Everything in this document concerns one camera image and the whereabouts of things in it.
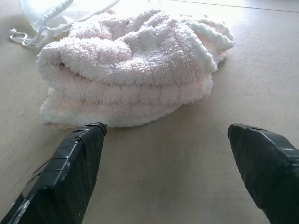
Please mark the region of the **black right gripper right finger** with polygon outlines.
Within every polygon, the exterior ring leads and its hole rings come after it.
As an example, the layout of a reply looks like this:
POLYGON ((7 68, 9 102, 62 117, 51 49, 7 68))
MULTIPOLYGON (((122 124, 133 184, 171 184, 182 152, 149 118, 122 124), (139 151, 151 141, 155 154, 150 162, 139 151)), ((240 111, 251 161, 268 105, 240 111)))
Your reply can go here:
POLYGON ((299 222, 299 151, 284 136, 231 124, 228 139, 246 190, 272 224, 299 222))

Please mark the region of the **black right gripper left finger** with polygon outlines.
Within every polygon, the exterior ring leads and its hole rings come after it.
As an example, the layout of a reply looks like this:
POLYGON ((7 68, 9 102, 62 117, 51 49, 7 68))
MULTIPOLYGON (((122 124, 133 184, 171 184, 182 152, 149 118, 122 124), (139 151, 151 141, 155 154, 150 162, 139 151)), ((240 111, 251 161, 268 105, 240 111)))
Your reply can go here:
POLYGON ((70 133, 36 170, 2 224, 80 224, 96 185, 107 126, 91 123, 70 133))

